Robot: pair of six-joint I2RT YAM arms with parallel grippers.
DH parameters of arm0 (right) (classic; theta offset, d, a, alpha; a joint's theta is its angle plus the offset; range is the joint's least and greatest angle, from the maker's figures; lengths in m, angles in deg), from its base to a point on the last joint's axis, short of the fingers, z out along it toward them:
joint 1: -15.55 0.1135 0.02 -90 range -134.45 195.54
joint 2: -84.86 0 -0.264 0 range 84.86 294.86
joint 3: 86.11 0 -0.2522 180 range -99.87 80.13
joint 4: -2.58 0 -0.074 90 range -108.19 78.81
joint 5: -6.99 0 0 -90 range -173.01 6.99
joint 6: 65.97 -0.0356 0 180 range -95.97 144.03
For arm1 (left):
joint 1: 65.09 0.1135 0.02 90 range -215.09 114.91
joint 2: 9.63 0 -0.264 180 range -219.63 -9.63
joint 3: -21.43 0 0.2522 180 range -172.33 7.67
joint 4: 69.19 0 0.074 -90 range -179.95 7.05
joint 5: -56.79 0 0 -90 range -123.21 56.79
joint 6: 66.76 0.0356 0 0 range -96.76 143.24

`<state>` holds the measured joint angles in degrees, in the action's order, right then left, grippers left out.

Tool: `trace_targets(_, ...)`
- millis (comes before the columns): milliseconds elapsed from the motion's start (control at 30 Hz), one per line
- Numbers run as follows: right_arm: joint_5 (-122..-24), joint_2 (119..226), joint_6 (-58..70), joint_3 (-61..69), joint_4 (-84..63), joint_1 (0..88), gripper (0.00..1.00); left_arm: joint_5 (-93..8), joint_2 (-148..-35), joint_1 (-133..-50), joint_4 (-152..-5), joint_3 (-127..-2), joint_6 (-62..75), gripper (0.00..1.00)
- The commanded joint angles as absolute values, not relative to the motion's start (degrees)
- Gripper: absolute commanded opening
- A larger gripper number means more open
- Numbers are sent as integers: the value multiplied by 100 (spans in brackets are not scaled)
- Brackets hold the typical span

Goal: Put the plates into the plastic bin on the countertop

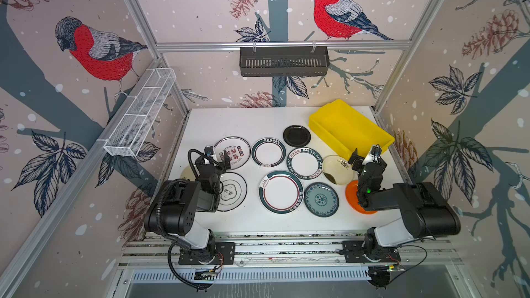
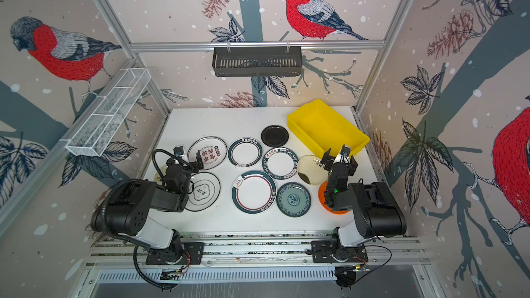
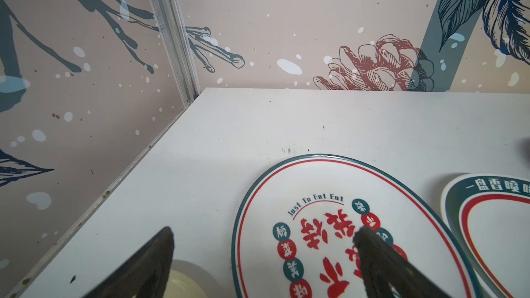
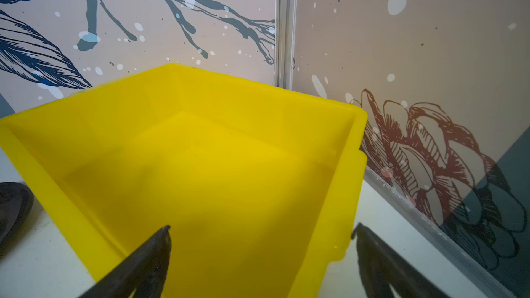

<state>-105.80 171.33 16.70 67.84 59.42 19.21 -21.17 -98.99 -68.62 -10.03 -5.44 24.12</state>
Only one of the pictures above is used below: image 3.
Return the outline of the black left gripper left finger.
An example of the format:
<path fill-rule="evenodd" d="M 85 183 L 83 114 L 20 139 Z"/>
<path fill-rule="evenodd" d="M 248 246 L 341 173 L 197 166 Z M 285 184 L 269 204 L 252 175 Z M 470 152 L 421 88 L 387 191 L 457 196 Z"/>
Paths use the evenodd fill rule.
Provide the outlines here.
<path fill-rule="evenodd" d="M 163 297 L 174 248 L 173 232 L 166 226 L 85 296 Z"/>

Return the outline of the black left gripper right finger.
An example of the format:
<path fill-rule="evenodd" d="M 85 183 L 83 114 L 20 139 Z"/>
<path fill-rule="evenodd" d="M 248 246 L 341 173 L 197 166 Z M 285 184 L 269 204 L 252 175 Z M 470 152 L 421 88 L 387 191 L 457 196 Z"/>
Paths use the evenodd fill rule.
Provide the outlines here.
<path fill-rule="evenodd" d="M 447 297 L 448 295 L 385 243 L 375 231 L 361 227 L 353 237 L 368 297 Z"/>

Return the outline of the white plate green band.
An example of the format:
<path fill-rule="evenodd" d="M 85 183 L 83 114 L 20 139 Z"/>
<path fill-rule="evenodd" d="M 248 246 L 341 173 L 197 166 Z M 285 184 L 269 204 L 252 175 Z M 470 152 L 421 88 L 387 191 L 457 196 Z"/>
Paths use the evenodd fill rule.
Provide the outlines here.
<path fill-rule="evenodd" d="M 440 209 L 488 296 L 529 296 L 529 180 L 461 175 Z"/>

